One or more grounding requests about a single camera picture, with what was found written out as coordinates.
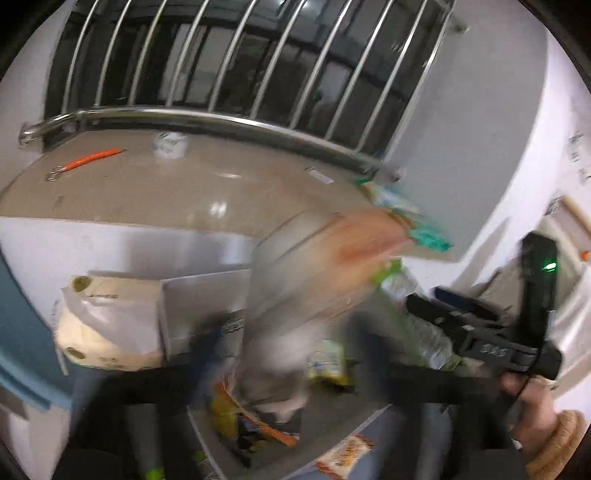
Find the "brown sleeve forearm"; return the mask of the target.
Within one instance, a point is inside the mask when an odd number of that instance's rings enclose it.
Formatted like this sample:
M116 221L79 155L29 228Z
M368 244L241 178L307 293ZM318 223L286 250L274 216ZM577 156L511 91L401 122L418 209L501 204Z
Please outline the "brown sleeve forearm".
M526 465L530 479L555 480L575 454L586 433L585 417L577 410L558 415L557 427L538 455Z

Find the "person's right hand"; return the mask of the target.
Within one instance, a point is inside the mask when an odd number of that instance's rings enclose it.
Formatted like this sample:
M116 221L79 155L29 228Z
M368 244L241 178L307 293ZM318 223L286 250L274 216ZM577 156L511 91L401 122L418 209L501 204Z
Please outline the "person's right hand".
M543 380L513 373L503 374L500 382L507 394L524 404L521 417L513 428L513 437L533 458L543 449L558 425L550 388Z

